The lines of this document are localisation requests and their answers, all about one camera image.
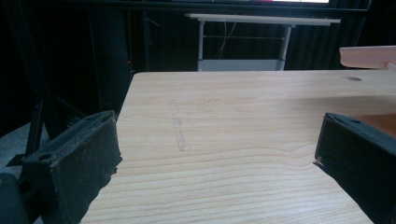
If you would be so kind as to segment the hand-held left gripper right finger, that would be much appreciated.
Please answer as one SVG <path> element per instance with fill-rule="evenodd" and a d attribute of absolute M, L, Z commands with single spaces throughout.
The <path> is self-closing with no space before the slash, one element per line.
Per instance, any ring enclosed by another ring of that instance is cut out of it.
<path fill-rule="evenodd" d="M 315 165 L 374 224 L 396 224 L 396 138 L 353 118 L 323 117 Z"/>

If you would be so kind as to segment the white metal table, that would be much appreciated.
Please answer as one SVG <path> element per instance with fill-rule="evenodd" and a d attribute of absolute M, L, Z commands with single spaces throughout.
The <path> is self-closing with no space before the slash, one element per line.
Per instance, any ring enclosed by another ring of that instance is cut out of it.
<path fill-rule="evenodd" d="M 199 23 L 197 70 L 279 71 L 296 27 L 329 27 L 338 19 L 189 13 Z"/>

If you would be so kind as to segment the black metal stand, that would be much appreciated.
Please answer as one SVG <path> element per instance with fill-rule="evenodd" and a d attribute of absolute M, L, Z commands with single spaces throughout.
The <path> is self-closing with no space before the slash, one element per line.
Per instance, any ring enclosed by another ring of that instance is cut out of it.
<path fill-rule="evenodd" d="M 34 107 L 25 152 L 16 154 L 7 167 L 21 166 L 24 158 L 39 150 L 43 127 L 46 127 L 50 139 L 68 128 L 68 122 L 62 113 L 63 110 L 78 119 L 86 117 L 82 111 L 57 96 L 51 88 L 47 79 L 45 60 L 27 20 L 23 1 L 0 0 L 0 6 L 6 15 L 26 76 L 34 93 Z"/>

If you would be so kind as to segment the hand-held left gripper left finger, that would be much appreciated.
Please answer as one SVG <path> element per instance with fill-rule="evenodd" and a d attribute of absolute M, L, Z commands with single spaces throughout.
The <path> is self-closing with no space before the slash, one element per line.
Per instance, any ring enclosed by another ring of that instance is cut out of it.
<path fill-rule="evenodd" d="M 22 161 L 29 219 L 78 224 L 121 161 L 114 112 L 81 119 Z"/>

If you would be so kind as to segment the pink plastic tray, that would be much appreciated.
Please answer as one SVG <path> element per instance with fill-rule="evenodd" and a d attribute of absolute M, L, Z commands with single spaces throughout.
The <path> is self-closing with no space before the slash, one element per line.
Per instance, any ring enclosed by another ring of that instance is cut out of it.
<path fill-rule="evenodd" d="M 396 46 L 347 47 L 339 52 L 343 66 L 396 71 Z"/>

